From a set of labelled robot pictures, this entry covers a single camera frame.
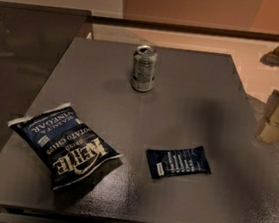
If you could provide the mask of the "dark blue rxbar wrapper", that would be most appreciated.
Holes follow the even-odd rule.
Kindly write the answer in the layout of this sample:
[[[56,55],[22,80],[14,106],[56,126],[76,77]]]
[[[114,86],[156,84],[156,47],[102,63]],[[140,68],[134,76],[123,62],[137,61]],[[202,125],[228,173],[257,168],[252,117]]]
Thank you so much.
[[[153,179],[211,173],[203,147],[176,150],[148,149],[146,155]]]

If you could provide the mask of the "silver 7up soda can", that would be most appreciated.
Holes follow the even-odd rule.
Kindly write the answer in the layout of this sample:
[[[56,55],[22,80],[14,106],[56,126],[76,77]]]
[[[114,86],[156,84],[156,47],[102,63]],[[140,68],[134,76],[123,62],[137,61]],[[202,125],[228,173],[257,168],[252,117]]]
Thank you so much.
[[[135,49],[131,76],[134,90],[148,92],[153,89],[157,60],[158,54],[152,46],[140,45]]]

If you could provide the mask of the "blue kettle chips bag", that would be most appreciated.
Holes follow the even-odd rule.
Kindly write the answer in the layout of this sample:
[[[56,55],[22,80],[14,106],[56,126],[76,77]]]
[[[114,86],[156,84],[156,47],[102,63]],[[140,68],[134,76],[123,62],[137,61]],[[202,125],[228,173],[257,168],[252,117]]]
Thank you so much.
[[[116,150],[79,119],[69,103],[35,117],[13,119],[7,126],[31,146],[49,169],[52,190],[83,180],[103,163],[120,158]]]

